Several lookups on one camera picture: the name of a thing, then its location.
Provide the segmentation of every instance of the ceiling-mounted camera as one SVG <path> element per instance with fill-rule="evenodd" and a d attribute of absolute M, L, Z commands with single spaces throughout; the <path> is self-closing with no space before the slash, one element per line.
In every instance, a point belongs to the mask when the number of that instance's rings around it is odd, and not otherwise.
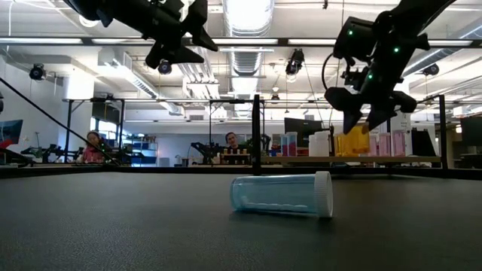
<path fill-rule="evenodd" d="M 427 68 L 423 69 L 422 74 L 425 75 L 425 76 L 438 75 L 439 71 L 440 71 L 440 68 L 438 68 L 438 65 L 433 64 L 433 65 L 430 65 Z"/>
<path fill-rule="evenodd" d="M 168 75 L 172 72 L 171 63 L 169 63 L 169 61 L 163 59 L 163 60 L 160 61 L 160 64 L 159 64 L 159 67 L 157 67 L 157 70 L 162 75 Z"/>
<path fill-rule="evenodd" d="M 288 60 L 288 65 L 286 66 L 286 77 L 288 82 L 292 83 L 296 81 L 296 74 L 303 68 L 304 53 L 301 49 L 294 49 L 293 54 Z"/>
<path fill-rule="evenodd" d="M 30 70 L 29 77 L 35 81 L 43 81 L 47 77 L 47 73 L 44 70 L 44 64 L 34 64 Z"/>

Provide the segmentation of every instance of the black table surface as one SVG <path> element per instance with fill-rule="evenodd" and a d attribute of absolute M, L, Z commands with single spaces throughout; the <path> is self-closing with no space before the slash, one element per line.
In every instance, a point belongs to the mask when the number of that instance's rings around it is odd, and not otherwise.
<path fill-rule="evenodd" d="M 482 181 L 334 179 L 318 220 L 234 213 L 234 177 L 0 180 L 0 269 L 482 270 Z"/>

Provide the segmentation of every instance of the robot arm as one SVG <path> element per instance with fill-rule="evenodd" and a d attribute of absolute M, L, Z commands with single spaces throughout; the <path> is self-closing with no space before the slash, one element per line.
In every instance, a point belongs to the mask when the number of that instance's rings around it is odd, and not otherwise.
<path fill-rule="evenodd" d="M 405 93 L 393 91 L 403 82 L 401 74 L 415 49 L 429 50 L 427 34 L 420 34 L 455 0 L 402 0 L 391 11 L 382 12 L 375 22 L 350 17 L 344 24 L 334 46 L 333 56 L 345 59 L 345 84 L 358 91 L 351 94 L 344 87 L 330 87 L 325 98 L 343 111 L 343 132 L 348 133 L 360 120 L 363 104 L 371 105 L 367 122 L 369 129 L 396 116 L 395 106 L 403 113 L 412 113 L 416 100 Z M 351 72 L 358 59 L 368 65 L 361 72 Z"/>

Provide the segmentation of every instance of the black cable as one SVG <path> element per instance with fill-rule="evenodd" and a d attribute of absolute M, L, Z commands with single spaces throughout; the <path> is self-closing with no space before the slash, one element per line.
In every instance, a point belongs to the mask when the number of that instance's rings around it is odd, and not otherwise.
<path fill-rule="evenodd" d="M 58 120 L 55 119 L 55 117 L 52 117 L 50 116 L 44 109 L 40 108 L 38 105 L 36 105 L 34 102 L 32 102 L 29 98 L 25 97 L 22 93 L 20 93 L 18 90 L 15 90 L 14 87 L 12 87 L 9 83 L 7 83 L 7 81 L 5 81 L 3 78 L 0 78 L 0 82 L 2 82 L 5 86 L 7 86 L 9 89 L 11 89 L 13 92 L 15 92 L 18 96 L 20 96 L 20 98 L 24 99 L 26 102 L 28 102 L 31 106 L 37 108 L 37 110 L 39 110 L 42 114 L 44 114 L 45 116 L 47 116 L 48 118 L 50 118 L 54 123 L 57 123 L 58 125 L 60 125 L 63 129 L 66 129 L 67 131 L 71 132 L 72 134 L 74 134 L 75 136 L 77 136 L 78 138 L 80 138 L 82 141 L 84 141 L 85 143 L 87 143 L 87 145 L 91 146 L 91 147 L 94 147 L 97 151 L 101 152 L 104 157 L 106 158 L 109 158 L 110 161 L 114 162 L 114 164 L 116 166 L 120 166 L 120 164 L 114 160 L 114 158 L 112 158 L 110 155 L 108 155 L 106 152 L 104 152 L 103 150 L 101 150 L 100 148 L 98 148 L 97 146 L 94 146 L 92 143 L 90 143 L 88 140 L 86 140 L 85 138 L 83 138 L 81 135 L 77 134 L 76 132 L 74 132 L 73 130 L 69 129 L 67 126 L 63 125 L 61 122 L 59 122 Z"/>
<path fill-rule="evenodd" d="M 318 110 L 319 119 L 322 122 L 322 128 L 324 129 L 325 123 L 323 123 L 322 113 L 320 112 L 318 107 L 318 101 L 315 95 L 315 90 L 313 89 L 313 85 L 311 84 L 310 73 L 308 72 L 308 65 L 306 62 L 304 63 L 304 66 L 305 66 L 305 69 L 307 70 L 308 82 L 310 83 L 311 93 L 313 94 L 313 98 L 315 99 L 316 110 Z"/>
<path fill-rule="evenodd" d="M 325 90 L 328 90 L 328 86 L 326 85 L 326 81 L 325 81 L 325 68 L 326 68 L 326 65 L 328 64 L 328 61 L 330 60 L 330 58 L 333 56 L 333 53 L 330 53 L 328 55 L 328 57 L 325 59 L 325 61 L 323 62 L 323 68 L 322 68 L 322 82 L 323 82 L 323 87 L 325 88 Z"/>

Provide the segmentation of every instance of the wooden shelf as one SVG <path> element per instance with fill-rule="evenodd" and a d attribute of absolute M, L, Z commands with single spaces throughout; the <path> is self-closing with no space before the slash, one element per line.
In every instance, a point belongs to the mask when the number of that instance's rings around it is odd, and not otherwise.
<path fill-rule="evenodd" d="M 439 163 L 440 157 L 262 157 L 265 163 Z"/>

